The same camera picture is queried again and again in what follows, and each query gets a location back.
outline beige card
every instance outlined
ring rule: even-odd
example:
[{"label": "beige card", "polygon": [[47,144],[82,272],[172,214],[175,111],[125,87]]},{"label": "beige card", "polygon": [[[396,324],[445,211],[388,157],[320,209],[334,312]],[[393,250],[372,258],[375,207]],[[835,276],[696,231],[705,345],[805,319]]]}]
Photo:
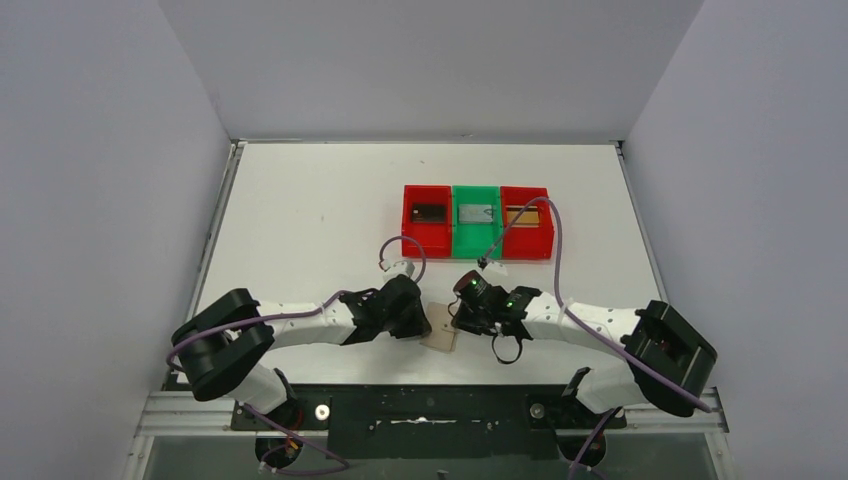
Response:
[{"label": "beige card", "polygon": [[444,353],[450,353],[456,349],[457,331],[450,324],[452,317],[448,312],[448,306],[444,303],[429,303],[425,310],[427,321],[433,329],[430,335],[423,337],[419,343],[425,347],[432,348]]}]

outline plastic bin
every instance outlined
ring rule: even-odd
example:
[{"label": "plastic bin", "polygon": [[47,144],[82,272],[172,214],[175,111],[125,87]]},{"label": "plastic bin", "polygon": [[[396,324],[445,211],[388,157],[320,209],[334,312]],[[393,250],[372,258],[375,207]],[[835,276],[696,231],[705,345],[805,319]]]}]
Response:
[{"label": "plastic bin", "polygon": [[[491,221],[480,210],[490,206]],[[453,258],[480,258],[503,232],[501,193],[498,187],[453,187]],[[491,258],[501,258],[502,247]]]},{"label": "plastic bin", "polygon": [[[451,187],[447,185],[406,185],[403,188],[401,233],[424,247],[427,257],[449,258],[453,210]],[[404,257],[420,257],[418,247],[401,241]]]},{"label": "plastic bin", "polygon": [[[523,207],[536,197],[547,197],[548,189],[536,187],[501,187],[501,220],[504,227],[511,218],[509,210]],[[510,229],[503,241],[503,258],[513,260],[539,260],[551,258],[554,243],[554,222],[551,207],[547,203],[535,204],[538,212],[538,224],[535,218],[522,215],[522,224]]]}]

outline white wall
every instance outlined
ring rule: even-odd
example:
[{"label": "white wall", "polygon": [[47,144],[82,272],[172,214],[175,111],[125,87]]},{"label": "white wall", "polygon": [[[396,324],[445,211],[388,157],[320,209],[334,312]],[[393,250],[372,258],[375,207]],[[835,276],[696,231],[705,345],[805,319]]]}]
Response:
[{"label": "white wall", "polygon": [[152,0],[0,6],[0,476],[117,478],[228,139]]},{"label": "white wall", "polygon": [[160,0],[233,138],[625,137],[703,0]]},{"label": "white wall", "polygon": [[625,144],[748,478],[844,478],[848,2],[706,0]]}]

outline robotic arm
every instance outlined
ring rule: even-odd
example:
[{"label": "robotic arm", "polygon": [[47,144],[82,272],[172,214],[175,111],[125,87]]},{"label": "robotic arm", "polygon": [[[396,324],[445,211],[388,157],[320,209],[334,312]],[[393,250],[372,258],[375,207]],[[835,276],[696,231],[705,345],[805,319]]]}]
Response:
[{"label": "robotic arm", "polygon": [[[560,340],[611,354],[609,347],[565,316],[556,298],[531,287],[507,293],[477,271],[454,286],[461,303],[454,327],[478,335],[505,335],[523,340]],[[715,349],[673,307],[651,301],[644,309],[615,309],[570,303],[568,309],[596,332],[683,390],[701,394],[716,362]],[[688,417],[694,406],[631,363],[580,369],[563,392],[593,413],[652,403],[673,415]]]},{"label": "robotic arm", "polygon": [[[430,333],[421,290],[410,279],[413,270],[411,262],[395,262],[380,290],[339,292],[323,305],[267,302],[243,288],[230,291],[171,337],[195,399],[230,395],[266,414],[295,398],[282,372],[259,365],[268,350],[353,345],[385,331],[395,338]],[[222,330],[234,322],[242,326]]]}]

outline white table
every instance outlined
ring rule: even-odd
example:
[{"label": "white table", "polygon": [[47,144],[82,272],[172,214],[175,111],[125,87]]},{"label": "white table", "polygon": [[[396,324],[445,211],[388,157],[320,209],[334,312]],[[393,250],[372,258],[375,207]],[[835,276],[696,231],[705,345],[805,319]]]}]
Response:
[{"label": "white table", "polygon": [[[612,145],[247,144],[200,292],[202,309],[246,287],[254,298],[320,302],[339,289],[380,287],[377,250],[400,233],[405,184],[547,187],[563,215],[563,296],[610,307],[659,298],[657,282]],[[389,248],[399,257],[400,245]],[[505,262],[501,284],[552,291],[553,260]],[[473,261],[434,260],[422,301],[448,303]],[[514,342],[498,342],[510,358]],[[380,335],[339,347],[269,352],[262,363],[293,383],[558,384],[617,358],[561,342],[526,342],[514,365],[495,361],[488,337],[461,333],[439,353]]]}]

